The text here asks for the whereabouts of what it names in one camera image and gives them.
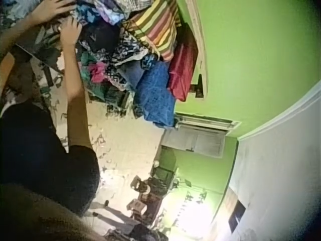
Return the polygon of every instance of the furniture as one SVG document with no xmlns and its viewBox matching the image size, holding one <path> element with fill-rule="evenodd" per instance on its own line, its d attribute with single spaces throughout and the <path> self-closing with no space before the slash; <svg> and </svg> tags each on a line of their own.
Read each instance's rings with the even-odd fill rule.
<svg viewBox="0 0 321 241">
<path fill-rule="evenodd" d="M 128 205 L 127 210 L 131 210 L 134 213 L 143 214 L 147 211 L 147 205 L 137 199 L 133 199 Z"/>
</svg>

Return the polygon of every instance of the patterned cloth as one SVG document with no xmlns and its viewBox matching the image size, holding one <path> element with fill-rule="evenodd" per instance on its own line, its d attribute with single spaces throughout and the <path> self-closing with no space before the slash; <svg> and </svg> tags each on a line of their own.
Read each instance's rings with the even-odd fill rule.
<svg viewBox="0 0 321 241">
<path fill-rule="evenodd" d="M 97 53 L 93 53 L 86 41 L 80 41 L 81 45 L 87 50 L 87 55 L 82 55 L 82 72 L 87 75 L 89 72 L 90 80 L 95 82 L 96 76 L 92 76 L 92 72 L 89 70 L 91 64 L 96 65 L 98 62 L 105 64 L 105 70 L 103 72 L 104 80 L 109 81 L 120 91 L 130 90 L 130 86 L 127 81 L 117 72 L 117 69 L 110 64 L 110 54 L 106 53 L 104 49 L 99 50 Z"/>
<path fill-rule="evenodd" d="M 148 53 L 148 49 L 143 46 L 125 28 L 120 28 L 120 39 L 111 63 L 115 66 L 121 65 L 131 60 L 140 60 Z"/>
<path fill-rule="evenodd" d="M 106 69 L 106 79 L 120 91 L 130 90 L 127 81 L 117 72 L 117 69 L 109 65 Z"/>
<path fill-rule="evenodd" d="M 158 61 L 158 55 L 157 54 L 147 54 L 145 55 L 141 60 L 141 68 L 145 70 L 149 70 L 153 68 Z"/>
<path fill-rule="evenodd" d="M 122 108 L 123 102 L 127 96 L 127 92 L 120 91 L 109 81 L 93 83 L 92 75 L 88 69 L 88 66 L 95 63 L 97 63 L 97 60 L 91 56 L 89 52 L 82 53 L 80 66 L 81 76 L 87 89 L 94 94 L 94 97 L 92 98 L 98 98 L 100 101 L 104 101 L 105 103 L 113 105 L 114 107 Z"/>
<path fill-rule="evenodd" d="M 129 14 L 123 13 L 111 0 L 96 0 L 95 6 L 102 18 L 112 25 L 129 17 Z"/>
<path fill-rule="evenodd" d="M 154 0 L 115 0 L 125 13 L 140 11 L 148 8 Z"/>
<path fill-rule="evenodd" d="M 93 23 L 100 19 L 100 13 L 96 8 L 92 8 L 86 4 L 79 4 L 77 8 L 71 12 L 71 15 L 77 19 L 82 26 Z"/>
<path fill-rule="evenodd" d="M 162 55 L 164 61 L 173 58 L 176 27 L 181 26 L 176 0 L 155 0 L 149 9 L 123 25 L 137 39 Z"/>
</svg>

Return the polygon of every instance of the red fabric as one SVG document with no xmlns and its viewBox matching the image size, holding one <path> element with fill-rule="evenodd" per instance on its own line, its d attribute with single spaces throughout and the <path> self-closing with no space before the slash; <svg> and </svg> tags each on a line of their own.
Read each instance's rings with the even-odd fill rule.
<svg viewBox="0 0 321 241">
<path fill-rule="evenodd" d="M 168 90 L 176 99 L 185 102 L 189 93 L 198 56 L 198 47 L 193 32 L 184 24 L 179 33 L 179 42 L 174 51 L 169 73 Z"/>
</svg>

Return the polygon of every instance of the blue fabric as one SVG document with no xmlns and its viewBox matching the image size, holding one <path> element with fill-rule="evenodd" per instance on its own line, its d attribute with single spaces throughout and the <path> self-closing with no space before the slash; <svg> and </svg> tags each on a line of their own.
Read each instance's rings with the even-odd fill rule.
<svg viewBox="0 0 321 241">
<path fill-rule="evenodd" d="M 145 72 L 145 70 L 141 68 L 139 61 L 126 62 L 118 67 L 117 71 L 130 84 L 132 90 L 136 90 Z"/>
<path fill-rule="evenodd" d="M 96 8 L 92 8 L 85 4 L 77 5 L 76 12 L 76 19 L 82 25 L 85 25 L 86 23 L 93 23 L 100 19 L 99 11 Z"/>
<path fill-rule="evenodd" d="M 140 80 L 134 104 L 143 110 L 146 121 L 159 127 L 174 126 L 175 98 L 167 90 L 169 64 L 157 62 Z"/>
<path fill-rule="evenodd" d="M 5 5 L 13 4 L 16 0 L 4 0 Z"/>
</svg>

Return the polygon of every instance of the white floor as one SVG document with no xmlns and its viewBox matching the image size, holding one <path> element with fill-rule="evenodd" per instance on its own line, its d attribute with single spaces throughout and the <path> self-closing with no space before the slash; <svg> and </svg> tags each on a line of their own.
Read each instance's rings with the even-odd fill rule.
<svg viewBox="0 0 321 241">
<path fill-rule="evenodd" d="M 67 145 L 64 83 L 59 88 L 52 87 L 50 96 L 49 109 L 57 135 Z M 130 111 L 125 118 L 106 117 L 106 105 L 98 102 L 88 101 L 87 112 L 91 142 L 101 170 L 101 182 L 94 201 L 103 204 L 109 200 L 110 207 L 130 215 L 126 206 L 138 197 L 130 183 L 136 175 L 142 179 L 148 177 L 164 131 L 143 118 L 135 119 Z M 107 226 L 98 219 L 85 218 L 85 221 L 100 234 L 107 232 Z"/>
</svg>

